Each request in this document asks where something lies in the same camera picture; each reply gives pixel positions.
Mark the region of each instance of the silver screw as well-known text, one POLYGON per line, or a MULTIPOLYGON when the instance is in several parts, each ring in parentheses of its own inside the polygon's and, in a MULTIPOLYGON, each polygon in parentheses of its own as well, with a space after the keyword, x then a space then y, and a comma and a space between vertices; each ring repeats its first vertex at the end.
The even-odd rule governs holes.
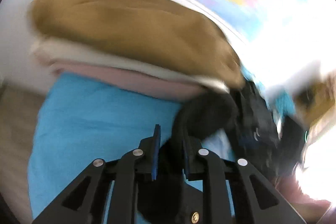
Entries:
POLYGON ((198 150, 198 153, 201 155, 201 156, 206 156, 209 154, 209 150, 205 149, 205 148, 202 148, 200 150, 198 150))
POLYGON ((95 167, 99 167, 99 166, 102 166, 104 164, 104 161, 102 159, 96 159, 93 161, 93 165, 95 167))
POLYGON ((133 155, 134 156, 141 156, 143 154, 143 151, 141 149, 134 149, 133 155))
POLYGON ((243 159, 243 158, 239 159, 237 162, 241 166, 246 166, 247 165, 247 160, 243 159))

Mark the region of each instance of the pink cloth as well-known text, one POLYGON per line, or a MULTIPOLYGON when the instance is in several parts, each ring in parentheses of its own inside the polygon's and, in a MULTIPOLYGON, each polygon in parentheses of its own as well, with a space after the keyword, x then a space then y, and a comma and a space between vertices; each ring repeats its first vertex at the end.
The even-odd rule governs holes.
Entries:
POLYGON ((134 91, 165 100, 181 102, 205 92, 201 85, 167 81, 133 70, 65 61, 56 61, 51 68, 58 73, 63 71, 73 72, 117 86, 123 90, 134 91))

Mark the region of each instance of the brown floor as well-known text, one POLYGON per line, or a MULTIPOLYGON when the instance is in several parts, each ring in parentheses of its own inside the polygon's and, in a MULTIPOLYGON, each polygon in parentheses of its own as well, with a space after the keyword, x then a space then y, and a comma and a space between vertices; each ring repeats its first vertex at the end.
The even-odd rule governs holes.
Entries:
POLYGON ((21 224, 32 222, 27 164, 44 97, 7 86, 0 97, 0 193, 21 224))

